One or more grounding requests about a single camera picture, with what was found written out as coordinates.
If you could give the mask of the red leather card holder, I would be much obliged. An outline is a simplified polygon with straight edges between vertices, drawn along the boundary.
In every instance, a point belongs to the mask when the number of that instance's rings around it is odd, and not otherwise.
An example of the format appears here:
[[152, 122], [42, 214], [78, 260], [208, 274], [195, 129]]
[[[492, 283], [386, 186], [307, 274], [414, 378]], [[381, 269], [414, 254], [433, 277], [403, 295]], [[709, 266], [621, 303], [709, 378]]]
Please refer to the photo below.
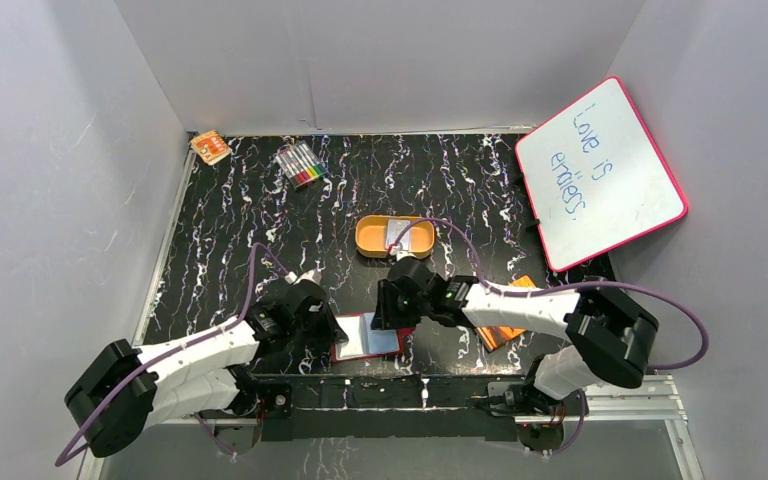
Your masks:
[[372, 313], [340, 315], [337, 324], [348, 340], [331, 347], [331, 360], [335, 363], [383, 357], [402, 353], [407, 338], [414, 327], [397, 330], [376, 330], [372, 328]]

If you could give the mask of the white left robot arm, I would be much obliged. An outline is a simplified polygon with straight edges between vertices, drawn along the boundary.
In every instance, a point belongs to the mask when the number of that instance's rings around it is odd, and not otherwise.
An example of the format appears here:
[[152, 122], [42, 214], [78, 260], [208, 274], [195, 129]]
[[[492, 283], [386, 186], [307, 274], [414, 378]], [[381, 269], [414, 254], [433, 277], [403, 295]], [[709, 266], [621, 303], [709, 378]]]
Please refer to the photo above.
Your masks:
[[325, 290], [309, 278], [290, 282], [274, 300], [246, 300], [240, 314], [203, 332], [154, 345], [109, 343], [65, 395], [78, 431], [57, 465], [84, 451], [114, 455], [172, 418], [206, 410], [250, 414], [259, 391], [244, 366], [298, 339], [325, 346], [349, 339]]

